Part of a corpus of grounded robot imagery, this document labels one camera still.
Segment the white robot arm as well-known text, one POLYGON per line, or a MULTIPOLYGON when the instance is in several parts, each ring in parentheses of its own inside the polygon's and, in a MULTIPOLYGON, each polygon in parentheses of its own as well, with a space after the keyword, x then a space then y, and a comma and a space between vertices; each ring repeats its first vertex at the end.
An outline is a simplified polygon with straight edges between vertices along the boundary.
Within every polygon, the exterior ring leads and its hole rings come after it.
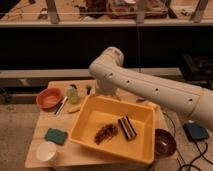
POLYGON ((123 53, 108 47, 89 66, 99 91, 121 88, 179 114, 213 132, 213 90, 134 72, 122 67, 123 53))

